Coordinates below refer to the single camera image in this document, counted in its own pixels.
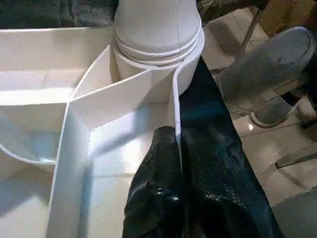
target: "metal chair leg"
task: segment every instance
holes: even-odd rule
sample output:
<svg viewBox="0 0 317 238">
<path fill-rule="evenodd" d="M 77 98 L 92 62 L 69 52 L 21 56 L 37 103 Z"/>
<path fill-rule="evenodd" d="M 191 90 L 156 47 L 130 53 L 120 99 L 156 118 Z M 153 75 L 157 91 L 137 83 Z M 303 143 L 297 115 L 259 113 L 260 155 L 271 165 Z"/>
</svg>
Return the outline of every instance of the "metal chair leg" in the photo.
<svg viewBox="0 0 317 238">
<path fill-rule="evenodd" d="M 249 41 L 250 41 L 250 38 L 251 38 L 251 36 L 252 36 L 252 33 L 254 32 L 254 29 L 255 29 L 255 27 L 256 27 L 256 25 L 257 25 L 259 19 L 260 19 L 260 16 L 261 16 L 262 12 L 263 12 L 263 10 L 259 9 L 259 10 L 257 11 L 257 14 L 256 14 L 256 15 L 253 17 L 253 19 L 252 19 L 252 22 L 251 22 L 251 24 L 250 24 L 250 26 L 249 26 L 249 29 L 248 29 L 248 31 L 247 31 L 247 34 L 246 34 L 246 36 L 244 37 L 244 40 L 243 40 L 243 42 L 242 42 L 242 47 L 241 47 L 241 52 L 240 52 L 241 55 L 244 53 L 244 50 L 246 49 L 246 47 L 247 47 L 247 45 L 248 45 L 248 43 L 249 43 Z"/>
<path fill-rule="evenodd" d="M 275 167 L 281 169 L 289 165 L 299 164 L 308 160 L 317 158 L 317 144 L 314 143 L 309 147 L 286 155 L 275 162 Z"/>
<path fill-rule="evenodd" d="M 242 47 L 241 47 L 241 51 L 240 51 L 240 55 L 242 55 L 247 47 L 247 44 L 249 43 L 250 41 L 250 38 L 252 36 L 252 33 L 254 32 L 254 29 L 260 19 L 260 16 L 262 14 L 263 10 L 259 9 L 256 13 L 256 15 L 253 17 L 252 19 L 252 22 L 249 26 L 249 29 L 247 31 L 247 34 L 246 36 L 244 37 L 244 40 L 242 42 Z M 225 66 L 225 67 L 220 67 L 220 68 L 215 68 L 215 69 L 211 69 L 210 70 L 210 73 L 211 74 L 219 74 L 221 73 L 225 68 L 227 68 L 228 66 Z"/>
</svg>

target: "tiled floor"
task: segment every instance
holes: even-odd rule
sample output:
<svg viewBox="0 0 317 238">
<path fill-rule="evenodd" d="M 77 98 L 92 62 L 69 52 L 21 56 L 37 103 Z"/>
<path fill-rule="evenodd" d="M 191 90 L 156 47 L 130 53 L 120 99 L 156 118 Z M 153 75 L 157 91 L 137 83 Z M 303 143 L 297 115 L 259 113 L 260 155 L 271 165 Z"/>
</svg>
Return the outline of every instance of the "tiled floor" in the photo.
<svg viewBox="0 0 317 238">
<path fill-rule="evenodd" d="M 246 9 L 236 10 L 204 27 L 206 36 L 203 58 L 209 69 L 232 63 L 239 54 L 241 43 L 249 28 L 253 15 Z M 268 39 L 261 26 L 257 25 L 246 51 Z"/>
<path fill-rule="evenodd" d="M 235 60 L 252 17 L 248 9 L 237 10 L 204 27 L 206 44 L 203 58 L 209 69 L 226 66 Z M 267 39 L 258 25 L 246 51 Z M 315 143 L 308 132 L 301 129 L 295 115 L 272 129 L 257 127 L 249 116 L 235 120 L 234 125 L 271 205 L 317 186 L 317 159 L 278 171 L 273 166 L 277 159 Z"/>
</svg>

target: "shiny black leather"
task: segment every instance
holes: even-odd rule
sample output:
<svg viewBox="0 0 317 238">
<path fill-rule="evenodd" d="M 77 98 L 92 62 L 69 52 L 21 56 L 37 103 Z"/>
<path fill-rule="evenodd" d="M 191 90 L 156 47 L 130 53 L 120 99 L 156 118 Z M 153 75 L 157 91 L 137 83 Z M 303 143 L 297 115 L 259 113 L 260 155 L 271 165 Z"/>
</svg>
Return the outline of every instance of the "shiny black leather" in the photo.
<svg viewBox="0 0 317 238">
<path fill-rule="evenodd" d="M 179 100 L 191 228 L 202 228 L 207 238 L 282 238 L 202 59 Z"/>
<path fill-rule="evenodd" d="M 124 213 L 123 238 L 181 238 L 183 178 L 173 127 L 154 132 L 132 180 Z"/>
</svg>

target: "white plastic structure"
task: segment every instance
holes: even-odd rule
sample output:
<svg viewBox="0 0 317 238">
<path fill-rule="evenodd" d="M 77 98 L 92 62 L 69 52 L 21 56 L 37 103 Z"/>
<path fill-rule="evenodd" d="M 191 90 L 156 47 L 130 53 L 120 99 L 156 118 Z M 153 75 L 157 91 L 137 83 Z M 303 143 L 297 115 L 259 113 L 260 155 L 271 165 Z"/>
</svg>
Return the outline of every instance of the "white plastic structure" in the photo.
<svg viewBox="0 0 317 238">
<path fill-rule="evenodd" d="M 196 0 L 121 0 L 115 14 L 118 48 L 147 65 L 184 60 L 195 50 L 201 28 Z"/>
<path fill-rule="evenodd" d="M 203 31 L 187 57 L 160 66 L 128 58 L 114 33 L 0 31 L 1 237 L 121 237 L 153 132 L 170 125 L 179 139 L 178 96 Z"/>
</svg>

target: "white cylindrical pipe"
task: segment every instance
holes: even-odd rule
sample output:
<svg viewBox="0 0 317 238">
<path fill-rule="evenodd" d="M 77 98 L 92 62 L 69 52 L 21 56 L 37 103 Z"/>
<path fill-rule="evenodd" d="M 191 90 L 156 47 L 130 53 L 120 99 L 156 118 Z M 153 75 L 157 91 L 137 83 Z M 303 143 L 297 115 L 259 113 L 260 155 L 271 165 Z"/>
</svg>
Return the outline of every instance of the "white cylindrical pipe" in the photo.
<svg viewBox="0 0 317 238">
<path fill-rule="evenodd" d="M 142 64 L 184 60 L 196 48 L 200 31 L 196 0 L 121 0 L 115 15 L 118 48 Z"/>
</svg>

